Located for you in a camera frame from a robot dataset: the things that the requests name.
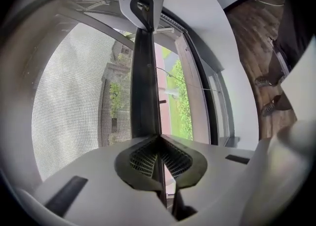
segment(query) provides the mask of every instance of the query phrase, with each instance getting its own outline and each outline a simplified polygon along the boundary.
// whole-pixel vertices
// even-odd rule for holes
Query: person
[[[273,41],[274,49],[278,49],[289,70],[293,69],[296,63],[307,48],[313,31],[308,27],[302,17],[300,9],[295,7],[290,0],[285,0],[282,19],[278,28],[278,37]],[[276,86],[284,78],[283,69],[273,52],[269,62],[267,74],[255,79],[258,87]],[[292,109],[292,106],[283,92],[276,95],[271,102],[266,104],[261,114],[263,117],[271,115],[275,111],[285,111]]]

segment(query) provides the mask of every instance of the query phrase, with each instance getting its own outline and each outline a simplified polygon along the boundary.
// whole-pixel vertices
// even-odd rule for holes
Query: sneaker
[[[267,76],[257,77],[255,80],[255,85],[258,87],[272,86],[272,84],[269,82]]]
[[[271,115],[276,110],[275,105],[273,102],[270,102],[269,104],[266,104],[262,110],[261,114],[263,117]]]

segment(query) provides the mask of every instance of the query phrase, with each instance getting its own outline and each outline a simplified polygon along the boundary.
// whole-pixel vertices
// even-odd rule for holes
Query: window screen
[[[77,24],[44,69],[32,113],[42,180],[100,146],[131,138],[132,50]]]

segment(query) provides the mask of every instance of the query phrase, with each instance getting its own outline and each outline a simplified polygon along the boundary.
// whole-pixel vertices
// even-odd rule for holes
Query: green foliage
[[[181,119],[177,109],[177,101],[169,95],[169,109],[170,109],[170,120],[171,120],[171,134],[174,136],[185,138],[181,133]]]
[[[162,57],[163,57],[163,59],[166,59],[167,56],[171,53],[171,50],[169,50],[163,46],[161,48],[162,48]]]
[[[132,34],[132,33],[123,31],[122,34],[123,34],[124,36],[127,36],[127,35],[130,35],[130,34]]]
[[[128,54],[119,53],[118,63],[130,68],[132,66],[132,57],[128,56]]]
[[[119,84],[110,85],[111,118],[118,117],[118,111],[122,108],[122,89]]]
[[[184,81],[184,74],[182,71],[182,66],[180,60],[177,60],[172,68],[172,75],[177,79]],[[192,139],[192,122],[191,122],[191,114],[190,114],[190,105],[187,93],[186,84],[174,79],[176,86],[179,91],[179,99],[177,100],[177,109],[181,119],[181,133],[184,138]]]

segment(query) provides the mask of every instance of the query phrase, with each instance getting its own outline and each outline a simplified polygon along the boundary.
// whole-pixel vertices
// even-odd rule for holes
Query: wooden floor
[[[284,0],[263,0],[270,3],[283,3]],[[259,137],[273,136],[281,128],[296,121],[293,110],[276,111],[270,117],[261,117],[262,107],[269,103],[274,96],[280,95],[281,87],[257,88],[254,85],[256,77],[268,72],[268,65],[272,55],[272,48],[268,37],[277,38],[277,30],[282,17],[283,6],[269,6],[253,0],[247,0],[227,12],[228,20],[232,26],[240,61],[248,75],[252,86],[258,116]]]

